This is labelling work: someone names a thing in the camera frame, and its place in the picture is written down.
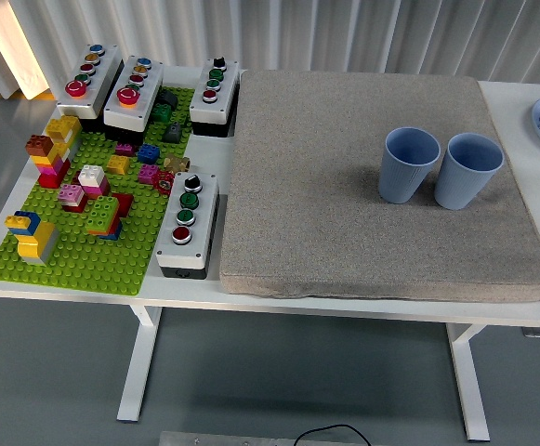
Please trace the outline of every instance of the gray floor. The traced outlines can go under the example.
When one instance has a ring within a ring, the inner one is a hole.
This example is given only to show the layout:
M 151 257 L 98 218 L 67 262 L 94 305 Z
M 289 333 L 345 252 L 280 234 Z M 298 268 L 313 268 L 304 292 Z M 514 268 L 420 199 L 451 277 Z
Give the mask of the gray floor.
M 53 106 L 0 100 L 0 207 Z M 373 444 L 467 444 L 441 324 L 165 309 L 140 420 L 121 424 L 137 328 L 129 308 L 0 299 L 0 444 L 294 438 L 333 423 Z M 472 346 L 491 444 L 540 444 L 540 339 L 487 327 Z

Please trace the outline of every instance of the table top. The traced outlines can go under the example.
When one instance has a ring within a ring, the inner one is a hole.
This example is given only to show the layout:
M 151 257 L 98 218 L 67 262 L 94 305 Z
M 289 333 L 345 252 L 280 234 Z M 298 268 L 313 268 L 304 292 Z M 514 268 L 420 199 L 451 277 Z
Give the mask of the table top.
M 164 84 L 194 87 L 199 73 L 198 69 L 167 68 Z M 483 82 L 481 88 L 497 134 L 507 150 L 524 202 L 540 233 L 540 139 L 534 133 L 530 118 L 531 108 L 540 98 L 540 85 Z M 215 173 L 219 179 L 220 208 L 210 270 L 206 280 L 167 279 L 153 256 L 144 283 L 136 296 L 0 282 L 0 297 L 540 327 L 540 301 L 487 304 L 325 297 L 277 299 L 225 293 L 219 281 L 219 260 L 233 145 L 233 138 L 191 136 L 185 153 L 191 158 L 192 172 Z M 7 228 L 3 225 L 5 217 L 20 208 L 37 177 L 38 172 L 29 161 L 0 215 L 0 243 L 7 233 Z

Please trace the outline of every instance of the control box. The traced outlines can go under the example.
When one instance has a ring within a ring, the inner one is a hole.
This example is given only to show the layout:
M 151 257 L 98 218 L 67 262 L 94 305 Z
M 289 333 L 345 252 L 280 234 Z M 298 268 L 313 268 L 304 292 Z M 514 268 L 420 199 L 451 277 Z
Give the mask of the control box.
M 143 132 L 162 85 L 162 62 L 131 56 L 104 106 L 104 124 Z
M 207 276 L 218 195 L 215 175 L 177 172 L 154 248 L 165 277 Z
M 69 83 L 57 93 L 57 109 L 61 115 L 98 118 L 122 64 L 117 45 L 87 45 L 73 68 Z
M 195 87 L 189 107 L 193 133 L 226 137 L 236 108 L 240 79 L 239 63 L 208 59 Z

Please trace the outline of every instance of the blue lego brick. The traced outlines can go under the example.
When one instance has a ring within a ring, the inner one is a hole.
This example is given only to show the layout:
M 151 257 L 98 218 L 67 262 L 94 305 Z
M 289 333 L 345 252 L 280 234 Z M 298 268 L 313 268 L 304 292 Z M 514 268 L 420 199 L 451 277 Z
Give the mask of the blue lego brick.
M 123 223 L 119 220 L 119 224 L 117 225 L 117 229 L 115 232 L 109 235 L 99 235 L 98 237 L 102 240 L 119 240 L 119 235 L 121 235 L 121 231 L 123 230 Z
M 160 158 L 160 148 L 152 144 L 142 144 L 138 151 L 138 161 L 144 164 L 155 164 Z
M 35 212 L 16 211 L 14 216 L 26 216 L 30 219 L 30 226 L 26 230 L 9 228 L 9 232 L 14 235 L 34 235 L 36 228 L 40 224 L 40 217 Z

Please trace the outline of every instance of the table leg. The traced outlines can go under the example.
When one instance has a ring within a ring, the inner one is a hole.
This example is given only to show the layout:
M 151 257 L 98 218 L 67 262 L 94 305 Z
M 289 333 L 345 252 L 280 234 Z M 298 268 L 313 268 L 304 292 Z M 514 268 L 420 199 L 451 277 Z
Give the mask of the table leg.
M 489 429 L 482 407 L 481 390 L 478 386 L 474 360 L 469 340 L 485 325 L 447 323 L 447 337 L 454 360 L 455 380 L 464 414 L 464 426 L 468 440 L 489 441 Z
M 117 420 L 127 423 L 136 422 L 139 419 L 141 400 L 148 381 L 151 355 L 156 343 L 158 322 L 162 313 L 160 307 L 139 305 L 131 305 L 130 307 L 139 319 L 139 328 L 117 414 Z

